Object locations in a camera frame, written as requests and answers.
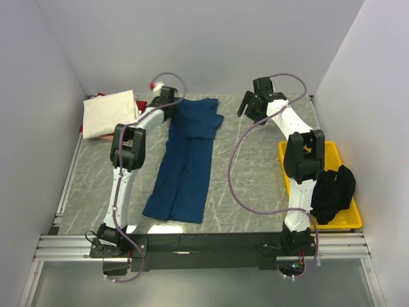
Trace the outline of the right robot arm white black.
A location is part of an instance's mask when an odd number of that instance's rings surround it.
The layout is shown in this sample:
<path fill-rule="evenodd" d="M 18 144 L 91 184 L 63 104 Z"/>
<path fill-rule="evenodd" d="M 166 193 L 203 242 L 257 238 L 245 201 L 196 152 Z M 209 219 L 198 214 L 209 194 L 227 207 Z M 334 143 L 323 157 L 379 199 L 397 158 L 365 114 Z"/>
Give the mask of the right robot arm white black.
<path fill-rule="evenodd" d="M 299 77 L 288 74 L 302 84 L 301 96 L 288 100 L 276 92 L 272 77 L 253 80 L 253 90 L 247 91 L 237 111 L 253 121 L 250 130 L 272 120 L 286 138 L 282 166 L 289 178 L 289 204 L 281 232 L 281 250 L 295 255 L 300 250 L 315 248 L 310 224 L 313 191 L 325 166 L 325 135 L 313 129 L 293 110 L 291 104 L 303 98 L 307 87 Z"/>

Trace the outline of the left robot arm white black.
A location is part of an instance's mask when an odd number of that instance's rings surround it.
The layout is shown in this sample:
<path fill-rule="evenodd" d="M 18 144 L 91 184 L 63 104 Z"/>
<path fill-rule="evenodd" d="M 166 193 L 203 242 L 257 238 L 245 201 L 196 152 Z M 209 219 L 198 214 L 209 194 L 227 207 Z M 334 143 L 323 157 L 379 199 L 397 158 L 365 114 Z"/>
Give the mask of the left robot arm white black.
<path fill-rule="evenodd" d="M 177 113 L 176 103 L 181 100 L 177 92 L 173 87 L 161 86 L 158 96 L 136 122 L 115 127 L 110 151 L 113 183 L 109 208 L 91 243 L 90 257 L 119 257 L 132 250 L 135 242 L 126 234 L 128 205 L 134 180 L 145 161 L 146 137 Z"/>

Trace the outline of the blue t shirt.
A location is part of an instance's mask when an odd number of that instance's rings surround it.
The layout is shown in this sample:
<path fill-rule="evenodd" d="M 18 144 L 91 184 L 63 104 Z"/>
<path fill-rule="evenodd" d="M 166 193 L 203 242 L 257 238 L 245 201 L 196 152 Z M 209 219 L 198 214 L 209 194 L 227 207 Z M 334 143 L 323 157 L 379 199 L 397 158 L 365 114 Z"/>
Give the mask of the blue t shirt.
<path fill-rule="evenodd" d="M 213 142 L 224 117 L 216 98 L 183 100 L 171 119 L 166 152 L 143 215 L 200 224 L 210 183 Z"/>

